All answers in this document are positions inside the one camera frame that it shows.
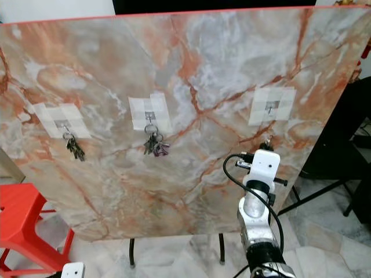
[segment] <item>black cord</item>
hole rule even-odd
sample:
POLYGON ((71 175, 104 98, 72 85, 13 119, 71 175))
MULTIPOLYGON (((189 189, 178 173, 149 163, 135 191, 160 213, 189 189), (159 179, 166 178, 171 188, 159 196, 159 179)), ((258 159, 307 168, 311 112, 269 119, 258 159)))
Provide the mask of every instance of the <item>black cord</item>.
POLYGON ((273 271, 275 273, 278 273, 280 276, 282 275, 283 278, 290 278, 289 276, 286 276, 284 275, 282 272, 278 271, 278 270, 275 270, 274 268, 271 268, 269 266, 265 266, 265 265, 261 265, 260 266, 261 268, 266 268, 266 269, 269 269, 270 271, 273 271))
POLYGON ((271 206, 262 198, 259 196, 259 194, 257 194, 256 192, 252 191, 250 188, 244 186, 242 183, 240 183, 239 181, 237 181, 234 177, 231 176, 230 173, 228 173, 227 171, 227 162, 228 160, 230 160, 231 158, 241 158, 241 155, 239 154, 232 154, 232 155, 228 155, 227 158, 225 159, 225 161, 223 162, 223 171, 224 173, 226 174, 226 176, 231 180, 233 181, 235 184, 239 185, 241 188, 243 188, 245 191, 248 191, 250 192, 252 195, 254 195, 255 197, 257 197, 259 199, 259 201, 261 201, 267 208, 268 210, 270 211, 270 213, 273 215, 273 218, 276 220, 277 222, 277 226, 278 226, 278 230, 279 230, 279 245, 280 245, 280 249, 281 249, 281 253, 283 253, 283 247, 284 247, 284 239, 283 239, 283 229, 282 229, 282 225, 281 225, 281 222, 279 221, 278 219, 278 216, 277 214, 274 212, 273 208, 271 208, 271 206))
POLYGON ((237 272, 237 274, 235 276, 233 276, 233 278, 236 278, 238 275, 240 275, 242 272, 244 272, 248 267, 249 267, 249 265, 244 266, 239 272, 237 272))

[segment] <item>white wall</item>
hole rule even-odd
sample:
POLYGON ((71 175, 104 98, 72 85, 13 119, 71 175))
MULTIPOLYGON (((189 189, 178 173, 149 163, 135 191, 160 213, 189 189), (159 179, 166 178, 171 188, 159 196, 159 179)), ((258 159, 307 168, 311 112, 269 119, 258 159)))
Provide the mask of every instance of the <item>white wall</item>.
POLYGON ((3 23, 114 14, 112 0, 0 0, 3 23))
POLYGON ((367 56, 367 59, 361 59, 361 69, 362 72, 359 78, 365 78, 371 76, 371 52, 367 56))

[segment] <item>metal stand leg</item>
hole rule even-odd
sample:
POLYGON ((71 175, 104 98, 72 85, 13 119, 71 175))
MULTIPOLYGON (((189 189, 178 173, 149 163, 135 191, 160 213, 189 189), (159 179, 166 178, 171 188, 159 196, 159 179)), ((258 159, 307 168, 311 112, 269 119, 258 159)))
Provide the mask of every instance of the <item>metal stand leg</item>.
POLYGON ((130 244, 129 244, 129 260, 130 260, 130 268, 135 268, 135 262, 134 262, 134 239, 130 239, 130 244))
POLYGON ((295 195, 296 200, 297 201, 300 201, 299 194, 297 193, 296 188, 294 186, 292 186, 292 192, 294 192, 294 195, 295 195))
POLYGON ((345 217, 349 216, 349 213, 352 211, 352 209, 353 209, 353 205, 352 203, 350 203, 347 209, 345 210, 345 212, 343 213, 343 216, 345 217))
POLYGON ((296 202, 295 204, 292 204, 291 206, 288 206, 287 208, 284 208, 283 210, 281 210, 278 213, 278 215, 287 213, 288 211, 293 210, 296 207, 301 206, 302 204, 305 204, 305 203, 309 202, 310 200, 313 200, 313 199, 321 196, 322 194, 324 194, 326 192, 329 192, 330 190, 338 187, 339 185, 344 184, 345 181, 346 180, 338 180, 338 181, 334 182, 332 185, 329 185, 329 186, 313 193, 312 195, 309 195, 308 197, 305 197, 304 199, 300 199, 300 201, 296 202))
POLYGON ((219 234, 219 245, 220 245, 220 264, 225 264, 225 253, 224 253, 224 237, 223 234, 219 234))
POLYGON ((348 192, 349 196, 353 197, 353 193, 350 191, 349 187, 347 186, 346 183, 344 183, 344 188, 346 189, 346 191, 348 192))

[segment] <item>red chair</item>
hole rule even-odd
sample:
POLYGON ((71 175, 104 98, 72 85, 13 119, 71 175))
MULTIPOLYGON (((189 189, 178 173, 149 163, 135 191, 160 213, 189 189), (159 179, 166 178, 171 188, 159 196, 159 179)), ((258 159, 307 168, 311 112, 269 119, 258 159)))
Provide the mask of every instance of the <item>red chair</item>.
POLYGON ((0 247, 5 248, 0 258, 0 275, 11 278, 18 275, 61 271, 68 263, 74 232, 70 229, 63 252, 60 254, 35 231, 45 198, 33 184, 0 185, 0 247), (9 250, 15 250, 43 269, 11 270, 5 265, 9 250))

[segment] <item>robotic arm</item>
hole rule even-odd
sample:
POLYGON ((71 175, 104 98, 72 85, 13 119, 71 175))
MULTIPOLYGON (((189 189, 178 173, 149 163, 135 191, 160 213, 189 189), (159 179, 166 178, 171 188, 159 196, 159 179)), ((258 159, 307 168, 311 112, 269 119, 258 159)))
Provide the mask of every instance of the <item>robotic arm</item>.
POLYGON ((239 157, 236 166, 250 170, 242 181, 243 186, 250 190, 239 201, 237 211, 242 245, 251 272, 250 278, 295 278, 293 270, 285 263, 269 226, 270 210, 265 205, 272 205, 274 202, 274 181, 283 182, 275 178, 280 157, 277 153, 263 149, 257 150, 254 155, 242 153, 239 157), (265 204, 251 191, 258 194, 265 204))

